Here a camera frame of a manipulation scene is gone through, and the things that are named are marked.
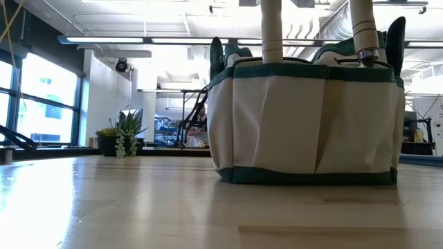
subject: wooden tool handle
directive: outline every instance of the wooden tool handle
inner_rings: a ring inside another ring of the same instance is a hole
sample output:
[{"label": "wooden tool handle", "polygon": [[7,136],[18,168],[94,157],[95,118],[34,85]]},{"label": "wooden tool handle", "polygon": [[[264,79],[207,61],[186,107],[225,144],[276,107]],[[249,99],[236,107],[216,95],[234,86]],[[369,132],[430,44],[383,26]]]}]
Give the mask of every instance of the wooden tool handle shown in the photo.
[{"label": "wooden tool handle", "polygon": [[349,0],[357,56],[365,50],[379,50],[379,38],[374,20],[372,0]]},{"label": "wooden tool handle", "polygon": [[263,63],[283,62],[282,0],[262,0]]}]

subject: bag pocket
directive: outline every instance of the bag pocket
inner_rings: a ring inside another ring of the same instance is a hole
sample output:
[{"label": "bag pocket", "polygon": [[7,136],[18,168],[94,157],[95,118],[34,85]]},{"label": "bag pocket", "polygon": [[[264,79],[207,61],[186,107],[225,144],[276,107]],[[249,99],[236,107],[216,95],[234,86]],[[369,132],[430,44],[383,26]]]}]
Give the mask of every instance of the bag pocket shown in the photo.
[{"label": "bag pocket", "polygon": [[390,68],[329,68],[316,174],[390,171],[399,98],[392,75]]},{"label": "bag pocket", "polygon": [[217,75],[208,91],[208,142],[216,170],[233,167],[233,68]]},{"label": "bag pocket", "polygon": [[326,71],[296,63],[235,68],[234,166],[314,173]]}]

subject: green trim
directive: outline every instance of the green trim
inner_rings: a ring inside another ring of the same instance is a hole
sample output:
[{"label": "green trim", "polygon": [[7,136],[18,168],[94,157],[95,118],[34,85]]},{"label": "green trim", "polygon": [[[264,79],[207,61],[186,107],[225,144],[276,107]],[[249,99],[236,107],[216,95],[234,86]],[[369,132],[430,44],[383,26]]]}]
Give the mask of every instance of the green trim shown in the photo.
[{"label": "green trim", "polygon": [[234,78],[239,79],[269,76],[324,79],[326,78],[326,75],[327,66],[294,63],[269,63],[255,66],[239,66],[235,68],[234,71]]},{"label": "green trim", "polygon": [[[337,64],[339,64],[339,65],[344,64],[344,63],[359,63],[359,59],[336,59],[336,58],[334,58],[334,59],[336,60]],[[375,61],[373,63],[394,70],[394,67],[392,67],[388,63],[380,62],[380,61]]]},{"label": "green trim", "polygon": [[396,82],[391,68],[329,67],[327,79],[353,82]]},{"label": "green trim", "polygon": [[213,80],[209,82],[208,85],[208,91],[211,90],[214,85],[219,84],[221,81],[223,81],[226,78],[233,77],[234,75],[234,67],[228,67],[227,69],[223,70],[221,73],[217,74]]},{"label": "green trim", "polygon": [[401,84],[394,77],[394,71],[391,68],[346,68],[295,63],[270,63],[255,66],[229,67],[211,80],[209,89],[227,77],[245,79],[270,76],[343,80],[349,82],[396,82],[399,86]]},{"label": "green trim", "polygon": [[[243,62],[261,62],[263,60],[262,57],[252,57],[252,58],[246,58],[246,59],[238,59],[237,61],[235,61],[234,63],[234,67],[237,66],[240,63]],[[299,59],[299,58],[293,58],[293,57],[283,57],[283,60],[285,62],[300,62],[300,63],[304,63],[304,64],[308,64],[308,65],[312,65],[313,63],[310,61],[307,61],[305,59]]]},{"label": "green trim", "polygon": [[252,57],[252,52],[249,48],[239,48],[238,46],[234,44],[227,44],[224,49],[224,64],[228,64],[228,57],[229,55],[232,55],[233,53],[236,53],[240,55],[241,57]]},{"label": "green trim", "polygon": [[398,76],[395,76],[395,82],[397,83],[398,87],[401,87],[402,89],[404,89],[404,81],[403,81],[403,79],[401,79]]},{"label": "green trim", "polygon": [[[379,45],[380,48],[385,48],[385,38],[382,32],[377,31],[377,34],[379,36]],[[337,44],[326,44],[322,48],[320,48],[316,54],[314,55],[314,58],[312,58],[312,61],[317,61],[320,56],[327,51],[332,51],[335,53],[339,53],[344,56],[349,55],[355,55],[355,47],[354,47],[354,38],[349,38],[345,41],[339,42]]]},{"label": "green trim", "polygon": [[216,172],[228,183],[284,185],[378,185],[396,184],[397,170],[380,173],[290,174],[257,167],[234,166]]}]

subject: window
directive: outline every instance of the window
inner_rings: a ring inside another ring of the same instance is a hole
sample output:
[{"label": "window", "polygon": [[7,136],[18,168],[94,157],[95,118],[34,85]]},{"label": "window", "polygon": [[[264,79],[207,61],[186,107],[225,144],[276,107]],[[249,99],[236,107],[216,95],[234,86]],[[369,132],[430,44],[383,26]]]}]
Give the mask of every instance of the window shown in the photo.
[{"label": "window", "polygon": [[71,142],[73,111],[32,100],[20,100],[17,132],[36,142]]},{"label": "window", "polygon": [[[6,126],[8,119],[9,95],[0,93],[0,125]],[[0,134],[0,142],[5,140],[5,136]]]},{"label": "window", "polygon": [[23,93],[73,106],[76,88],[75,73],[33,54],[23,60]]},{"label": "window", "polygon": [[0,75],[0,87],[10,89],[12,79],[12,66],[5,62],[0,62]]},{"label": "window", "polygon": [[[78,76],[31,53],[17,65],[20,84],[13,67],[0,62],[0,125],[36,142],[77,145]],[[10,144],[3,136],[0,143]]]}]

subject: ceiling light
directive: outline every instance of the ceiling light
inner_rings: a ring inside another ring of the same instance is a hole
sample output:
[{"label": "ceiling light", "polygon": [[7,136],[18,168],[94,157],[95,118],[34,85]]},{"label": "ceiling light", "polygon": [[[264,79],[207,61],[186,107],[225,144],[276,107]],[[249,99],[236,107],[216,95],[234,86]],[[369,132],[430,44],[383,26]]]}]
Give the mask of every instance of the ceiling light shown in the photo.
[{"label": "ceiling light", "polygon": [[67,37],[66,40],[77,44],[143,43],[143,38],[137,37]]},{"label": "ceiling light", "polygon": [[142,89],[139,91],[144,93],[181,93],[181,90],[177,89]]},{"label": "ceiling light", "polygon": [[[168,0],[169,2],[181,2],[182,0]],[[83,3],[144,3],[152,4],[147,0],[82,0]]]},{"label": "ceiling light", "polygon": [[[184,108],[185,110],[193,110],[193,108]],[[165,110],[168,111],[182,111],[182,107],[166,107]]]},{"label": "ceiling light", "polygon": [[441,48],[443,47],[443,41],[412,41],[408,43],[406,48],[410,47]]},{"label": "ceiling light", "polygon": [[261,39],[238,39],[237,43],[238,44],[257,44],[257,45],[261,45],[262,44],[262,40]]},{"label": "ceiling light", "polygon": [[[220,39],[223,44],[227,44],[227,39]],[[192,38],[152,38],[152,42],[155,44],[211,44],[213,39],[192,39]]]},{"label": "ceiling light", "polygon": [[323,45],[326,45],[326,44],[337,44],[339,42],[341,42],[341,41],[324,41]]},{"label": "ceiling light", "polygon": [[312,46],[314,41],[296,41],[296,40],[283,40],[283,46]]}]

